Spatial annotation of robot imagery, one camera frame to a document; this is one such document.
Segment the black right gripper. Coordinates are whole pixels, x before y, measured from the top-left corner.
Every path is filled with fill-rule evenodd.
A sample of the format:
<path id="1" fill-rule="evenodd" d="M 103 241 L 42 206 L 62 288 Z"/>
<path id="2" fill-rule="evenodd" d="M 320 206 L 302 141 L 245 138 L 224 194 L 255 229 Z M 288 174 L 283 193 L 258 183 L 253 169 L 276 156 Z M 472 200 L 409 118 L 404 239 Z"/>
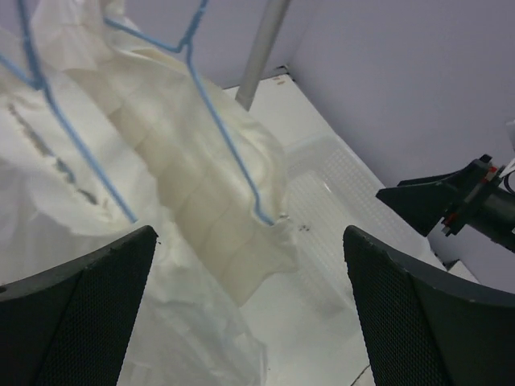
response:
<path id="1" fill-rule="evenodd" d="M 442 219 L 443 234 L 455 236 L 469 226 L 492 242 L 514 251 L 514 191 L 484 154 L 447 175 L 401 181 L 376 197 L 422 236 Z"/>

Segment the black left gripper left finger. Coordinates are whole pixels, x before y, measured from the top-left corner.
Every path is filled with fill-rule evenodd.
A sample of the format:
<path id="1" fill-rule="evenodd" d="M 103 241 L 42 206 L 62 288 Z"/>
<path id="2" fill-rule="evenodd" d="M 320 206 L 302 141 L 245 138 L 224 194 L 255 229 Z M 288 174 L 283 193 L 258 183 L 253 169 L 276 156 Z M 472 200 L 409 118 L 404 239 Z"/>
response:
<path id="1" fill-rule="evenodd" d="M 155 254 L 141 227 L 1 287 L 3 385 L 115 385 Z"/>

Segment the white skirt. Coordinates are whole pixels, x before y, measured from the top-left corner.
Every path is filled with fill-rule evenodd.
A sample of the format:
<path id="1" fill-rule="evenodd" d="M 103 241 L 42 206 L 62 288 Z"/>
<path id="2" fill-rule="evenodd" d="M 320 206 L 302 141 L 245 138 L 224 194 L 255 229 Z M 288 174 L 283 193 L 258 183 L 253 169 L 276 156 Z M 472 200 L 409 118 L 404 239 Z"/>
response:
<path id="1" fill-rule="evenodd" d="M 286 161 L 276 137 L 200 77 L 275 224 L 254 197 L 186 60 L 107 26 L 122 1 L 27 10 L 64 116 L 137 217 L 133 224 L 43 94 L 1 65 L 1 283 L 42 273 L 141 227 L 157 244 L 116 385 L 263 385 L 267 352 L 241 314 L 262 283 L 297 268 Z M 28 73 L 18 34 L 1 55 Z"/>

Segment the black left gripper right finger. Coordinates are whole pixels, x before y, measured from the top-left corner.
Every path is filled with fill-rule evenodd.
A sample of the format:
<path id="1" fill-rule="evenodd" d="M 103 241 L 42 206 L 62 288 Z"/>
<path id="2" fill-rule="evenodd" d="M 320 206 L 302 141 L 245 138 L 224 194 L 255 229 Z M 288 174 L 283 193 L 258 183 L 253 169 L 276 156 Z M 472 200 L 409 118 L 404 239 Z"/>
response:
<path id="1" fill-rule="evenodd" d="M 377 385 L 512 385 L 514 296 L 437 269 L 356 226 L 344 259 Z"/>

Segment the blue wire hanger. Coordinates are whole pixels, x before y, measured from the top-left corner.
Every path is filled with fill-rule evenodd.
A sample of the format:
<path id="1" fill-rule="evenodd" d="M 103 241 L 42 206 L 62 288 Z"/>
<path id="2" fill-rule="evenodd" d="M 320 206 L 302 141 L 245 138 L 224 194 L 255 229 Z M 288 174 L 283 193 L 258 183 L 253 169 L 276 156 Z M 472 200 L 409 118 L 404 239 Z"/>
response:
<path id="1" fill-rule="evenodd" d="M 105 173 L 103 167 L 100 165 L 100 163 L 98 163 L 93 154 L 90 152 L 89 148 L 82 141 L 79 134 L 73 128 L 72 124 L 65 117 L 59 105 L 57 104 L 55 97 L 52 94 L 51 86 L 43 73 L 43 68 L 39 61 L 38 53 L 34 45 L 34 38 L 31 30 L 30 19 L 28 16 L 26 3 L 24 1 L 17 0 L 14 2 L 14 4 L 17 12 L 17 19 L 19 20 L 19 25 L 21 27 L 22 32 L 21 47 L 23 49 L 23 54 L 25 56 L 25 61 L 29 72 L 25 73 L 21 67 L 16 65 L 13 61 L 9 60 L 8 57 L 5 55 L 1 55 L 1 65 L 4 68 L 6 68 L 9 72 L 11 72 L 16 78 L 18 78 L 24 84 L 26 84 L 29 88 L 32 88 L 35 91 L 40 91 L 43 94 L 43 97 L 47 102 L 49 109 L 51 110 L 57 122 L 60 124 L 61 128 L 64 130 L 64 132 L 71 140 L 74 147 L 78 150 L 78 152 L 85 160 L 85 162 L 88 164 L 90 169 L 92 169 L 93 173 L 100 179 L 103 187 L 108 191 L 111 198 L 114 199 L 115 203 L 119 206 L 119 208 L 122 210 L 127 219 L 134 224 L 137 221 L 136 215 L 127 205 L 127 203 L 122 198 L 116 187 L 112 184 L 109 177 Z M 132 35 L 135 38 L 143 40 L 153 46 L 162 48 L 163 50 L 168 51 L 170 53 L 180 53 L 182 51 L 186 51 L 186 65 L 191 75 L 191 78 L 194 82 L 194 85 L 196 86 L 196 89 L 200 94 L 202 101 L 204 102 L 206 108 L 210 112 L 210 115 L 212 116 L 212 119 L 214 120 L 220 132 L 220 135 L 224 139 L 226 146 L 229 148 L 229 151 L 233 156 L 234 160 L 237 162 L 237 165 L 239 166 L 241 173 L 244 175 L 245 181 L 253 194 L 253 212 L 262 223 L 272 226 L 275 224 L 275 221 L 270 216 L 268 216 L 266 212 L 263 210 L 262 198 L 258 190 L 258 186 L 254 182 L 245 164 L 244 159 L 238 153 L 237 147 L 233 139 L 231 138 L 231 135 L 227 127 L 220 118 L 220 115 L 216 111 L 214 104 L 208 96 L 208 93 L 202 84 L 200 75 L 196 71 L 195 65 L 192 60 L 192 55 L 194 51 L 193 40 L 196 31 L 199 28 L 201 20 L 204 16 L 207 5 L 207 1 L 202 1 L 199 4 L 196 12 L 192 16 L 191 22 L 189 23 L 183 37 L 175 46 L 171 46 L 170 44 L 161 42 L 156 38 L 144 34 L 141 31 L 138 31 L 134 28 L 128 27 L 127 25 L 120 23 L 108 16 L 105 16 L 103 18 L 103 21 L 109 27 L 112 27 L 119 31 L 123 31 L 129 35 Z"/>

